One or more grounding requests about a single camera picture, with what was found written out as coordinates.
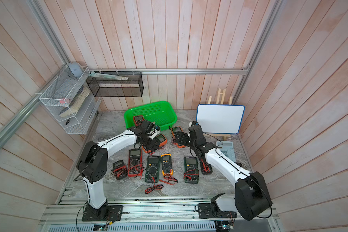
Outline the orange Victor multimeter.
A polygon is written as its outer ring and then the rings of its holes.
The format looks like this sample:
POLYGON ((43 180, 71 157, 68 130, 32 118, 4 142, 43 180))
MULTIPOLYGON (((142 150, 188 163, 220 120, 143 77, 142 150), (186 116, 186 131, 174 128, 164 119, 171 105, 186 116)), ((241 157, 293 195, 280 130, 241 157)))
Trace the orange Victor multimeter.
POLYGON ((180 126, 169 128, 172 133, 173 143, 177 145, 178 148, 185 148, 188 143, 188 134, 183 132, 180 126))

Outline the large red multimeter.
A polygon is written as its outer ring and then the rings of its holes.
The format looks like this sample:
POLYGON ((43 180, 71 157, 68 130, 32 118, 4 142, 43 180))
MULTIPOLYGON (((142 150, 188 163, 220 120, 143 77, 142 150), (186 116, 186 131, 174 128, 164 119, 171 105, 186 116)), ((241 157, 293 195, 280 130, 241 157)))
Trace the large red multimeter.
POLYGON ((142 160, 140 148, 129 150, 128 177, 142 176, 144 169, 142 160))

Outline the green DT9205A multimeter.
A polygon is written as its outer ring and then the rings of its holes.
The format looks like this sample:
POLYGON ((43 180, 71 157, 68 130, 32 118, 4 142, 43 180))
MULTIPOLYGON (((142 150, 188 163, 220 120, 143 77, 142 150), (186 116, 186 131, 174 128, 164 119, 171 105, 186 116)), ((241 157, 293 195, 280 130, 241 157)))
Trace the green DT9205A multimeter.
POLYGON ((157 183, 160 174, 160 156, 148 156, 145 174, 146 183, 157 183))

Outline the small red multimeter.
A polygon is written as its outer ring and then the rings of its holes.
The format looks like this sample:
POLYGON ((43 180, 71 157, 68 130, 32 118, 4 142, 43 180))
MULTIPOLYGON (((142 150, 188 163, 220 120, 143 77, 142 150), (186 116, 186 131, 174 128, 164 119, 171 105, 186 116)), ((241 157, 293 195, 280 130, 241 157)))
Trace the small red multimeter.
POLYGON ((140 126, 144 122, 144 117, 142 115, 134 116, 133 122, 136 127, 140 126))

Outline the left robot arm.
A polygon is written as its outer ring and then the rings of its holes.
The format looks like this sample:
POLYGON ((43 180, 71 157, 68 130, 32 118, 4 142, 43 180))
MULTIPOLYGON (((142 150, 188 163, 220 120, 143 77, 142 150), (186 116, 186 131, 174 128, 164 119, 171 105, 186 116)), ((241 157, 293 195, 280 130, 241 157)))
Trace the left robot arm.
POLYGON ((99 210, 107 204, 102 179, 107 172, 108 159, 125 147, 141 144, 151 150, 158 147, 154 139, 160 133, 160 126, 144 120, 141 125, 130 127, 119 135, 102 142, 88 142, 76 165, 80 176, 86 182, 89 207, 99 210))

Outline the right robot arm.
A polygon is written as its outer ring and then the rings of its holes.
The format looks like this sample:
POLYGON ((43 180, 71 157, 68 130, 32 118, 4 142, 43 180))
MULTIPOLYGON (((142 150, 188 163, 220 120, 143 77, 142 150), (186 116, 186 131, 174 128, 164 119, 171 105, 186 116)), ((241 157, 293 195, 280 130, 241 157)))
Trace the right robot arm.
POLYGON ((217 216, 221 212, 238 212, 250 221, 268 209, 272 200, 265 179, 259 172, 250 172, 224 155, 212 142, 208 142, 197 121, 193 121, 188 132, 171 128, 173 140, 178 146, 189 147, 199 159, 205 160, 228 179, 235 189, 234 195, 221 193, 211 199, 211 209, 217 216))

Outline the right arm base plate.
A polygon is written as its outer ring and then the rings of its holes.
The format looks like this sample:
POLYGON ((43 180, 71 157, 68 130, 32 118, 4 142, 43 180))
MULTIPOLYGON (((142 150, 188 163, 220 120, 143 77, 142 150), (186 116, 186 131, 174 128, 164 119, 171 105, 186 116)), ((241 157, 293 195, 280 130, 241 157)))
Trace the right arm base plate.
POLYGON ((237 218, 236 212, 231 211, 220 211, 214 204, 198 204, 195 207, 195 211, 199 214, 200 219, 210 219, 210 218, 237 218))

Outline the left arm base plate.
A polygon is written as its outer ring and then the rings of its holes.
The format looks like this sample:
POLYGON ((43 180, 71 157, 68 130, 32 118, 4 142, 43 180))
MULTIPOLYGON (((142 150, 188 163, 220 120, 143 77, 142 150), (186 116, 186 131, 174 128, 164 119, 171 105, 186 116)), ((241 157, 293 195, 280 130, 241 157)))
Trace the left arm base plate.
POLYGON ((108 206, 102 205, 100 209, 94 209, 88 205, 82 216, 82 221, 120 221, 123 211, 123 206, 113 205, 108 206))

